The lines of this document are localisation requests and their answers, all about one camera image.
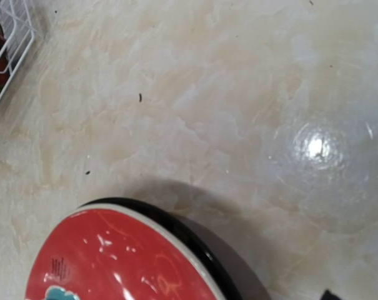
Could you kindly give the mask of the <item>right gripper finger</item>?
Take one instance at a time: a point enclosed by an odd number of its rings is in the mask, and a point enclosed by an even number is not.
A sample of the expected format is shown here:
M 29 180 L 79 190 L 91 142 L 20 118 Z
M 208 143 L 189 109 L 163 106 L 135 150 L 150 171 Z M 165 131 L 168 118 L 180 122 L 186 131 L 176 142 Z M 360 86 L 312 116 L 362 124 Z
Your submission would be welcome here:
M 322 294 L 320 300 L 342 300 L 342 299 L 327 289 Z

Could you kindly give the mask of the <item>red teal patterned plate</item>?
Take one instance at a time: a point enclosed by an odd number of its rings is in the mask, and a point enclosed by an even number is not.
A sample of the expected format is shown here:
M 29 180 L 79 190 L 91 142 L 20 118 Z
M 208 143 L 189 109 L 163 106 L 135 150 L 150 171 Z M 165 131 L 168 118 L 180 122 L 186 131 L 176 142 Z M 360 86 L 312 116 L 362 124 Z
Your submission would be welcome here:
M 194 253 L 148 217 L 113 205 L 80 208 L 50 233 L 26 299 L 223 299 Z

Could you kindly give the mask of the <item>black rimmed plate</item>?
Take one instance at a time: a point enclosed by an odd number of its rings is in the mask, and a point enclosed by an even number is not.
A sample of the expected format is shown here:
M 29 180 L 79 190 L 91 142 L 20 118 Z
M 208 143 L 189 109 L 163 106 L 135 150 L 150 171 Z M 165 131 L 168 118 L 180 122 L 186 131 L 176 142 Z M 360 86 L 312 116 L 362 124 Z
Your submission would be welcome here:
M 235 250 L 206 227 L 152 204 L 126 197 L 106 197 L 81 205 L 111 205 L 133 210 L 161 225 L 204 265 L 226 299 L 270 299 L 255 272 Z

